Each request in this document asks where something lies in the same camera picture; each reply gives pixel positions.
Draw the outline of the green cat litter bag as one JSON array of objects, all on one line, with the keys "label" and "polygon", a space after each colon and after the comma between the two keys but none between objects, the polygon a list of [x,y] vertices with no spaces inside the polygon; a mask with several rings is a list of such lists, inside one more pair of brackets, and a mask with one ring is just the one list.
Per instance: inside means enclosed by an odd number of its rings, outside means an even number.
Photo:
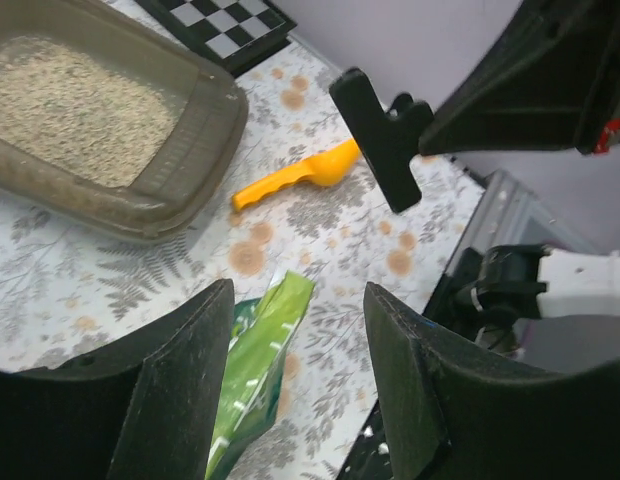
[{"label": "green cat litter bag", "polygon": [[276,419],[288,345],[315,283],[276,273],[265,293],[237,303],[205,477],[225,479]]}]

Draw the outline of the floral table mat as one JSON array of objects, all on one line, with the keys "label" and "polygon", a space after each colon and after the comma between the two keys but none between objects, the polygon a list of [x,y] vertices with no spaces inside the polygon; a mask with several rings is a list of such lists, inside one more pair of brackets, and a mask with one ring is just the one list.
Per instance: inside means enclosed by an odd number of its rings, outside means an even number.
[{"label": "floral table mat", "polygon": [[438,158],[414,160],[424,197],[394,215],[364,160],[333,187],[300,184],[236,212],[245,185],[330,150],[349,131],[293,44],[238,78],[239,147],[212,199],[179,234],[133,242],[0,190],[0,371],[56,368],[228,279],[237,303],[292,271],[315,283],[287,349],[277,416],[234,479],[334,479],[376,399],[363,298],[384,286],[415,310],[430,298],[474,210],[477,186]]}]

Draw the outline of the black bag clip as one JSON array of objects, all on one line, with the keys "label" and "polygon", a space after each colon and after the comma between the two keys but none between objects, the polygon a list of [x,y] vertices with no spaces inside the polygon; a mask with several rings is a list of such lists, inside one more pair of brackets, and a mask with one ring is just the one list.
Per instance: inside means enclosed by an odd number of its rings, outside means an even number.
[{"label": "black bag clip", "polygon": [[420,136],[434,118],[428,103],[404,92],[383,107],[357,67],[342,73],[329,93],[391,210],[401,213],[418,204],[422,192],[410,162],[420,154]]}]

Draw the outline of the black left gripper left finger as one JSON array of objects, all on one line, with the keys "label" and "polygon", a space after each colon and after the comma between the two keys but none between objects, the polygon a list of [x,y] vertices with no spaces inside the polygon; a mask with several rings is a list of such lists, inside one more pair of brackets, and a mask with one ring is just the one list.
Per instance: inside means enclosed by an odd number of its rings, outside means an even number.
[{"label": "black left gripper left finger", "polygon": [[201,479],[234,312],[218,280],[56,368],[0,371],[0,479]]}]

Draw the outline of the yellow plastic scoop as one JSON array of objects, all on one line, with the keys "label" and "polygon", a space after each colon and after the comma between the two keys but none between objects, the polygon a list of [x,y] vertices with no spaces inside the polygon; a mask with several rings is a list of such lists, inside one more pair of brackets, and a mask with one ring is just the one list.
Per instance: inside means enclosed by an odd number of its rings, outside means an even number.
[{"label": "yellow plastic scoop", "polygon": [[287,187],[310,182],[319,187],[332,187],[341,182],[361,157],[354,139],[334,148],[292,163],[252,183],[232,196],[231,204],[239,212]]}]

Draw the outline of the black white chessboard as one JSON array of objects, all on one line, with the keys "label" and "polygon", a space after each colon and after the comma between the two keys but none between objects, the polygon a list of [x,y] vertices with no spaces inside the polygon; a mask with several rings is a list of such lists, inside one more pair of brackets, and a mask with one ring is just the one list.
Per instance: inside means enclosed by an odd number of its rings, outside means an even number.
[{"label": "black white chessboard", "polygon": [[138,0],[188,49],[237,78],[289,44],[297,23],[267,0]]}]

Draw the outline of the grey litter box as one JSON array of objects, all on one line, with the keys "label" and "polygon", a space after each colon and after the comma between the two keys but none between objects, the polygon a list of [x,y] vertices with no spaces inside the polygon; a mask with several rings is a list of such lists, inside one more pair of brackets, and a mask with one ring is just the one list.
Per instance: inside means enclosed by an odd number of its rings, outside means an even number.
[{"label": "grey litter box", "polygon": [[0,1],[0,190],[133,242],[212,199],[248,101],[223,68],[102,1]]}]

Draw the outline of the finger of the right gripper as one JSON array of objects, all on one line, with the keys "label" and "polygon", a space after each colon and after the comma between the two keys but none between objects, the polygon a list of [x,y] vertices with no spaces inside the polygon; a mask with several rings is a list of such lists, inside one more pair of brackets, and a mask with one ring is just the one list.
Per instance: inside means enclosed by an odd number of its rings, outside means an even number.
[{"label": "finger of the right gripper", "polygon": [[620,0],[524,1],[423,131],[423,154],[620,145]]}]

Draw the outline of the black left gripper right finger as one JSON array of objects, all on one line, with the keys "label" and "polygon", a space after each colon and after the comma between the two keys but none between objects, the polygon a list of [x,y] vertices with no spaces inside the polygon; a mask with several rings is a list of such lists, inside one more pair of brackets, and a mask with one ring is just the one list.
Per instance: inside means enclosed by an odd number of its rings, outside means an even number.
[{"label": "black left gripper right finger", "polygon": [[620,479],[620,358],[558,374],[409,330],[450,428],[428,479]]}]

